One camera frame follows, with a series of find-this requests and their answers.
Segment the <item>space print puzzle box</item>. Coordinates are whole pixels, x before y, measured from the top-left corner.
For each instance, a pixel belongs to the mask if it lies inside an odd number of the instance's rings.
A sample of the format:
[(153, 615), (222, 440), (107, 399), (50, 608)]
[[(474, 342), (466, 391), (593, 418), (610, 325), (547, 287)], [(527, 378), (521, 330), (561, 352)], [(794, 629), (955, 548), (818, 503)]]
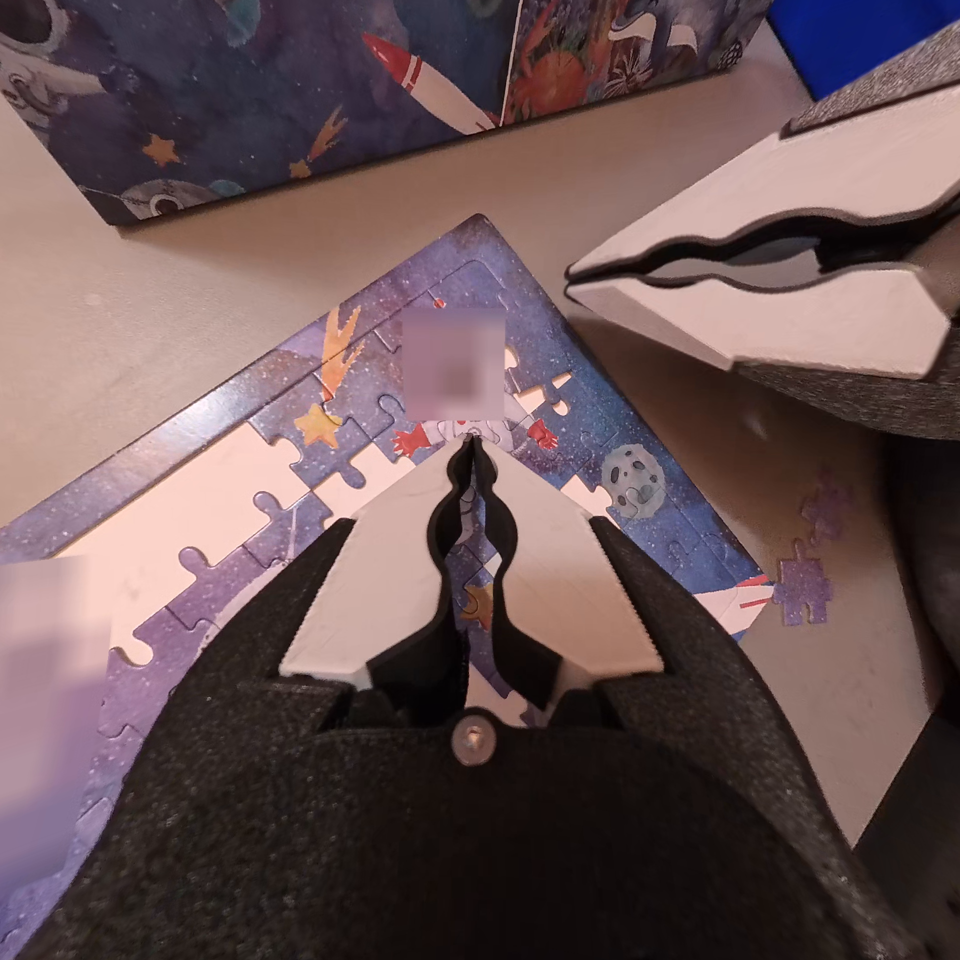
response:
[(113, 226), (735, 66), (765, 1), (3, 1), (2, 101)]

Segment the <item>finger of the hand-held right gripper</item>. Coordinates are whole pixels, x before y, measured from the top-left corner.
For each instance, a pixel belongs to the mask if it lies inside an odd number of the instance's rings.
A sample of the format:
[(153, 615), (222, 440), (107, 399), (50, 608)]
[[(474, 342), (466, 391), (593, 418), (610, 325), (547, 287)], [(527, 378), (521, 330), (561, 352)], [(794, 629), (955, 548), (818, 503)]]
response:
[(802, 216), (903, 221), (958, 190), (958, 83), (791, 136), (771, 134), (574, 262), (585, 282), (667, 248), (720, 247)]
[(605, 320), (717, 369), (738, 363), (922, 378), (952, 327), (916, 269), (849, 269), (788, 290), (720, 278), (681, 287), (635, 277), (572, 284)]

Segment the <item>beige desk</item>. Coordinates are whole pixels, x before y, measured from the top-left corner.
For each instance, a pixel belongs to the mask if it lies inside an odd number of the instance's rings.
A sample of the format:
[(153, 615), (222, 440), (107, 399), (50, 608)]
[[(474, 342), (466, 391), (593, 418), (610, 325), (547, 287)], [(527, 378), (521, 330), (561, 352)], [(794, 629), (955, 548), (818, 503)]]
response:
[(772, 605), (742, 647), (858, 841), (944, 676), (895, 560), (876, 438), (563, 295), (572, 261), (809, 104), (762, 24), (726, 75), (128, 231), (4, 108), (2, 523), (484, 214), (768, 574), (808, 533), (818, 474), (850, 489), (843, 534), (820, 554), (827, 622), (786, 627)]

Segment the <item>blue plastic bin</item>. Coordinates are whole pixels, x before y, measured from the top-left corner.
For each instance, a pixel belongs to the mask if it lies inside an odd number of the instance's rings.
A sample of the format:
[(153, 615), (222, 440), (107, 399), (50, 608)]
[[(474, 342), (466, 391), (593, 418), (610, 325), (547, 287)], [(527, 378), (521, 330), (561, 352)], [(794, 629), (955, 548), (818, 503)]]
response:
[(774, 1), (767, 18), (813, 100), (959, 18), (957, 1)]

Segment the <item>space jigsaw puzzle board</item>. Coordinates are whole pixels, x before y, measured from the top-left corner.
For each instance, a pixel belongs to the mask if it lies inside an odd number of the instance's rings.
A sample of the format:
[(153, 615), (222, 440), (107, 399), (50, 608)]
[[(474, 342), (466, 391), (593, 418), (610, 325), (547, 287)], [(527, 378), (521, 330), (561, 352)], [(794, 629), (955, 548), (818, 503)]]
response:
[[(416, 425), (408, 306), (506, 311), (507, 412)], [(620, 527), (735, 640), (774, 584), (477, 214), (2, 529), (2, 563), (86, 556), (117, 585), (88, 786), (63, 868), (2, 896), (14, 958), (74, 879), (168, 695), (257, 591), (465, 431)]]

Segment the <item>blue jigsaw puzzle piece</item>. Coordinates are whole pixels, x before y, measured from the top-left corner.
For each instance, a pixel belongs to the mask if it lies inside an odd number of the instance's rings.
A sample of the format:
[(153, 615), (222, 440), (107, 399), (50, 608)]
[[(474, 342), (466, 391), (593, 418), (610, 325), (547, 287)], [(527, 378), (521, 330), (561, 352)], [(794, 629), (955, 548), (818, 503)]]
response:
[(801, 501), (800, 517), (808, 524), (807, 542), (821, 547), (842, 538), (846, 511), (853, 504), (852, 489), (839, 483), (830, 469), (820, 469), (813, 493)]
[(809, 555), (807, 544), (795, 538), (790, 558), (778, 561), (778, 581), (772, 602), (781, 607), (786, 627), (807, 622), (821, 625), (828, 622), (828, 604), (834, 598), (833, 582), (826, 576), (819, 558)]

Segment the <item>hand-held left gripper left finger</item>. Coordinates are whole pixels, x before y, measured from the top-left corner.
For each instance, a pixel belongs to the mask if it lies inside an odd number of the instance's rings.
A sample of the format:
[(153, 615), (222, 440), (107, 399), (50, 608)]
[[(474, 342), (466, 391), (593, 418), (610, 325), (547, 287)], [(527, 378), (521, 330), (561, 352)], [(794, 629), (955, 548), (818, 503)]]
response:
[(446, 558), (461, 535), (474, 438), (452, 441), (321, 537), (336, 556), (279, 674), (379, 690), (416, 724), (459, 712), (469, 643)]

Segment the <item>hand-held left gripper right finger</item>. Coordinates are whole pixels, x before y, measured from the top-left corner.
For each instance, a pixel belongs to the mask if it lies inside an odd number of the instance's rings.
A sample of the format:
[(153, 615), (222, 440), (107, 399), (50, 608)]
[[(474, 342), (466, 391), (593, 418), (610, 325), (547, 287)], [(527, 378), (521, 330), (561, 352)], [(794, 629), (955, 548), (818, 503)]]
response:
[(474, 438), (485, 534), (500, 557), (489, 627), (500, 676), (541, 711), (569, 690), (665, 664), (604, 548), (620, 536), (498, 446)]

